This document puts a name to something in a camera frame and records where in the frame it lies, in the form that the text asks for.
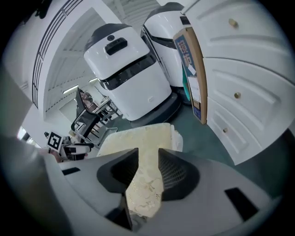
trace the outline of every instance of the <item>ceiling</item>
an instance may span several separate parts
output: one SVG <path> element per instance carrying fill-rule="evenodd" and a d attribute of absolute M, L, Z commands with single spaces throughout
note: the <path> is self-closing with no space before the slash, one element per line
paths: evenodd
<path fill-rule="evenodd" d="M 131 25 L 139 34 L 148 14 L 159 6 L 156 0 L 103 0 L 122 23 Z M 47 79 L 49 87 L 45 103 L 46 112 L 58 108 L 65 99 L 74 98 L 75 90 L 63 92 L 75 85 L 85 87 L 94 73 L 83 58 L 84 46 L 92 33 L 105 22 L 90 8 L 69 30 L 61 42 L 50 65 Z"/>

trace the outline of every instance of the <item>black metal railing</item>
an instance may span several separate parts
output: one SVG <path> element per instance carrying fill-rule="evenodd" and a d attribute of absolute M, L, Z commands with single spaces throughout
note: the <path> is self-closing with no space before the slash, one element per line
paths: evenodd
<path fill-rule="evenodd" d="M 47 27 L 44 36 L 42 37 L 41 43 L 38 48 L 36 55 L 34 70 L 33 70 L 33 80 L 32 80 L 32 100 L 35 106 L 38 108 L 38 87 L 40 72 L 45 58 L 47 49 L 51 40 L 53 39 L 56 31 L 63 23 L 65 18 L 78 6 L 83 0 L 68 0 L 61 9 L 56 13 L 51 23 Z"/>

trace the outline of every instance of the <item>ceiling light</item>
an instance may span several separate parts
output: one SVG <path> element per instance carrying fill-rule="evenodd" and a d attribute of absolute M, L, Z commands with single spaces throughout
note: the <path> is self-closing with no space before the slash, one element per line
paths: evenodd
<path fill-rule="evenodd" d="M 74 87 L 72 87 L 72 88 L 69 88 L 68 90 L 64 91 L 63 94 L 65 94 L 65 93 L 67 93 L 67 92 L 70 92 L 71 90 L 73 90 L 73 89 L 75 89 L 75 88 L 77 88 L 77 87 L 78 87 L 78 85 L 76 85 L 76 86 L 74 86 Z"/>
<path fill-rule="evenodd" d="M 95 78 L 95 79 L 91 79 L 91 80 L 89 80 L 89 83 L 90 82 L 93 82 L 93 81 L 95 81 L 95 80 L 97 80 L 98 78 Z"/>

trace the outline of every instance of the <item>white drawer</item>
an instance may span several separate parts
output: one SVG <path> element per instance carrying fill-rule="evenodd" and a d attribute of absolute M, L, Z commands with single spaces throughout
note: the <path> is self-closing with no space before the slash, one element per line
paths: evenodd
<path fill-rule="evenodd" d="M 185 14 L 204 57 L 247 61 L 295 83 L 289 41 L 258 1 L 200 0 Z"/>
<path fill-rule="evenodd" d="M 262 150 L 250 131 L 227 109 L 208 97 L 207 124 L 220 139 L 235 165 Z"/>
<path fill-rule="evenodd" d="M 234 114 L 263 148 L 295 118 L 295 86 L 262 67 L 230 59 L 204 59 L 208 97 Z"/>

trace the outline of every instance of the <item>white cabinet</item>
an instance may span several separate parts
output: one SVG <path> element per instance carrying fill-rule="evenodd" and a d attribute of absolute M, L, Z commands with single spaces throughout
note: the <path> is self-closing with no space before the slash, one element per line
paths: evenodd
<path fill-rule="evenodd" d="M 265 67 L 295 84 L 288 40 L 254 0 L 200 0 L 186 13 L 204 58 L 229 58 Z"/>
<path fill-rule="evenodd" d="M 272 144 L 295 118 L 295 61 L 254 0 L 196 0 L 182 11 L 204 57 L 207 124 L 235 164 Z"/>

